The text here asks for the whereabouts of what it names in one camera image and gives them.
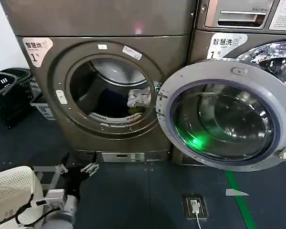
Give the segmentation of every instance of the number 1 sticker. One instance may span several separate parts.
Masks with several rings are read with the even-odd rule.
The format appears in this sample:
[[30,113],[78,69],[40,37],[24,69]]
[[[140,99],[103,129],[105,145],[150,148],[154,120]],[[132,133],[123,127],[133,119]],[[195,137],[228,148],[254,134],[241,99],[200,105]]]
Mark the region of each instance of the number 1 sticker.
[[207,59],[222,58],[247,40],[247,34],[217,32],[212,36]]
[[42,37],[24,37],[23,44],[32,64],[38,68],[41,67],[44,57],[53,46],[51,39]]

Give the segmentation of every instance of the front-loading washer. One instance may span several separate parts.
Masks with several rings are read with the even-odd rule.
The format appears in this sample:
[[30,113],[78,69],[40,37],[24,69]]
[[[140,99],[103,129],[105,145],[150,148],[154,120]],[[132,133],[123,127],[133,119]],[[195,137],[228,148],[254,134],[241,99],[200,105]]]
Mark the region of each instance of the front-loading washer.
[[201,0],[196,15],[189,65],[157,99],[172,151],[233,171],[285,161],[286,0]]
[[96,152],[116,162],[168,158],[171,143],[154,106],[161,83],[186,63],[195,1],[1,4],[76,155],[92,159]]

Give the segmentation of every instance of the door latch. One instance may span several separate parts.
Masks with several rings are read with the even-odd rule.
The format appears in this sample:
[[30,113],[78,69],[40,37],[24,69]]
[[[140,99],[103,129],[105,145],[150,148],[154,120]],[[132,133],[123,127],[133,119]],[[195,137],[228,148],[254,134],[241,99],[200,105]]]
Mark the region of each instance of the door latch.
[[279,152],[278,157],[282,160],[286,160],[286,147],[284,147],[281,152]]

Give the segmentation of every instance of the open washer door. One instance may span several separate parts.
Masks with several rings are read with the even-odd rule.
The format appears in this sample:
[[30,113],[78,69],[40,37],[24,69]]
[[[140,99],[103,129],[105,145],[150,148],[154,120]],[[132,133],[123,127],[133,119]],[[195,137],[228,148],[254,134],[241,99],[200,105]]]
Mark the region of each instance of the open washer door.
[[156,111],[168,139],[206,165],[257,171],[286,160],[286,83],[258,65],[186,66],[161,87]]

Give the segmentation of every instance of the white paper tag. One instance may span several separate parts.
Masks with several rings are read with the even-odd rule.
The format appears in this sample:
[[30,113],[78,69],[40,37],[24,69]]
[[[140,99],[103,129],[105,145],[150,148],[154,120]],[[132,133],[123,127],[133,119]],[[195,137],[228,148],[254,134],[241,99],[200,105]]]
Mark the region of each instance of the white paper tag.
[[286,0],[280,0],[269,29],[286,31]]
[[212,36],[207,59],[222,58],[247,40],[247,34],[217,32]]
[[32,64],[40,68],[44,57],[53,46],[52,40],[43,37],[24,37],[23,43]]
[[108,47],[106,46],[106,44],[98,44],[98,49],[108,49]]
[[123,53],[133,57],[134,59],[137,59],[138,61],[141,59],[142,54],[135,51],[134,49],[129,48],[128,46],[124,46]]
[[59,99],[59,102],[61,104],[67,104],[66,97],[65,97],[64,92],[62,90],[56,90],[56,95],[57,95],[57,98]]

